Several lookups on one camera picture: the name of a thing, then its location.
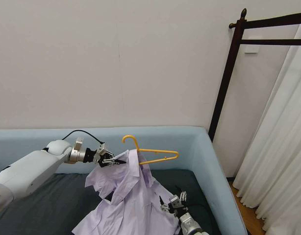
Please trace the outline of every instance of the dark gray mattress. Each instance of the dark gray mattress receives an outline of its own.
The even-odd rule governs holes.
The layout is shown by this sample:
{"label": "dark gray mattress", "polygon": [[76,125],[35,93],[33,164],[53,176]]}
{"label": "dark gray mattress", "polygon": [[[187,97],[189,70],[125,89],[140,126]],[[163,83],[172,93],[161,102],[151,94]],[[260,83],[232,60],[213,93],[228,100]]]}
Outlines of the dark gray mattress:
{"label": "dark gray mattress", "polygon": [[[217,222],[193,174],[188,170],[153,170],[172,194],[187,191],[189,212],[210,235],[220,235]],[[71,235],[71,230],[101,199],[93,187],[84,188],[87,174],[55,174],[31,196],[0,212],[0,235]]]}

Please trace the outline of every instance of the bed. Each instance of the bed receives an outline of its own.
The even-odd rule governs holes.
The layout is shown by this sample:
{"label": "bed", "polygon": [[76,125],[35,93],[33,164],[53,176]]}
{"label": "bed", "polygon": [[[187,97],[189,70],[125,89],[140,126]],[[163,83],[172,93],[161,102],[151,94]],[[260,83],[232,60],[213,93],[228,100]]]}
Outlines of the bed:
{"label": "bed", "polygon": [[[108,143],[115,154],[134,149],[132,142],[121,143],[126,134],[133,134],[140,147],[178,151],[176,160],[150,164],[154,177],[172,193],[177,193],[175,185],[187,190],[190,213],[210,235],[247,234],[204,128],[160,126],[85,130]],[[0,130],[0,170],[70,131]],[[97,147],[94,140],[82,133],[69,136],[67,141],[73,143],[78,136],[84,137],[84,145],[89,148]],[[92,187],[84,188],[85,177],[94,167],[91,163],[62,164],[31,196],[0,212],[0,234],[71,234],[72,228],[100,202]]]}

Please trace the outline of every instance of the light purple shirt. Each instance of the light purple shirt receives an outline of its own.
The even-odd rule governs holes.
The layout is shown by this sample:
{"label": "light purple shirt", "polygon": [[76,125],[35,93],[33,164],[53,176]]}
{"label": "light purple shirt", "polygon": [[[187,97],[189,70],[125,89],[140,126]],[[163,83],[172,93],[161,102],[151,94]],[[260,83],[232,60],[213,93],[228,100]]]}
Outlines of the light purple shirt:
{"label": "light purple shirt", "polygon": [[[178,219],[163,212],[159,196],[167,204],[172,196],[151,175],[148,164],[136,149],[115,159],[126,164],[101,168],[87,177],[85,187],[100,192],[101,203],[72,230],[75,235],[173,235],[179,232]],[[111,201],[105,199],[113,192]]]}

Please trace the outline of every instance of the white wall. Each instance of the white wall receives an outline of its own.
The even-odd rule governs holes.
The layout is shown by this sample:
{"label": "white wall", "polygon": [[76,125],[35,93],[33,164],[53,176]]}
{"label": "white wall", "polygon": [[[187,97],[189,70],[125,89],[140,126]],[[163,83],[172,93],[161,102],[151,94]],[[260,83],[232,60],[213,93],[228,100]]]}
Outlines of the white wall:
{"label": "white wall", "polygon": [[[244,7],[252,20],[301,12],[301,0],[0,0],[0,129],[208,128],[232,37],[227,26]],[[240,51],[214,141],[227,176],[242,160],[286,52]]]}

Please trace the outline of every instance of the yellow hanger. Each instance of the yellow hanger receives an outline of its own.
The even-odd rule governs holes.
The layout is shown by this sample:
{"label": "yellow hanger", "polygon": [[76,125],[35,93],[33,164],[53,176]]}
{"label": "yellow hanger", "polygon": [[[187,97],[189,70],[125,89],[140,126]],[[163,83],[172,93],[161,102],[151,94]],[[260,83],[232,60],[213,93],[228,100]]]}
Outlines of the yellow hanger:
{"label": "yellow hanger", "polygon": [[123,136],[122,143],[125,143],[125,140],[127,138],[131,138],[131,139],[134,140],[134,143],[135,143],[135,146],[136,146],[136,150],[138,152],[174,153],[175,154],[175,156],[173,156],[173,157],[169,157],[169,158],[164,157],[164,158],[160,158],[160,159],[156,159],[156,160],[150,160],[150,161],[142,162],[142,163],[140,163],[140,165],[149,164],[149,163],[158,163],[158,162],[163,162],[163,161],[167,161],[167,160],[173,160],[173,159],[177,159],[179,157],[179,153],[176,152],[176,151],[139,148],[139,145],[137,144],[136,138],[134,136],[132,136],[132,135]]}

